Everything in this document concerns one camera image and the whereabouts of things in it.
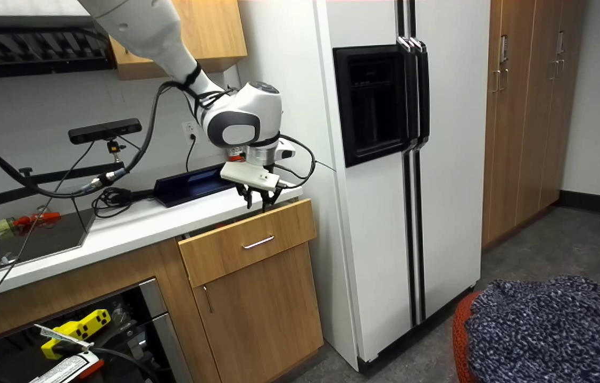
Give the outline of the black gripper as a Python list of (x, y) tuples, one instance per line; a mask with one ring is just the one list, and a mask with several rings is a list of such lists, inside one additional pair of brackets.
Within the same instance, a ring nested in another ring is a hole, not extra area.
[(258, 196), (262, 201), (262, 211), (271, 208), (281, 196), (281, 190), (266, 191), (249, 185), (237, 185), (237, 191), (244, 201), (248, 208), (252, 208), (253, 198)]

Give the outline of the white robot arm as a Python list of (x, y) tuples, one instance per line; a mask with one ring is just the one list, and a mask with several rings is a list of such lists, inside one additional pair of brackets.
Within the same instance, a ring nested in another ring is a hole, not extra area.
[(197, 62), (181, 38), (181, 20), (171, 0), (78, 0), (81, 7), (131, 54), (153, 59), (192, 100), (192, 115), (216, 148), (242, 152), (220, 177), (232, 181), (244, 201), (258, 191), (264, 205), (281, 194), (272, 172), (281, 140), (281, 94), (253, 80), (225, 91)]

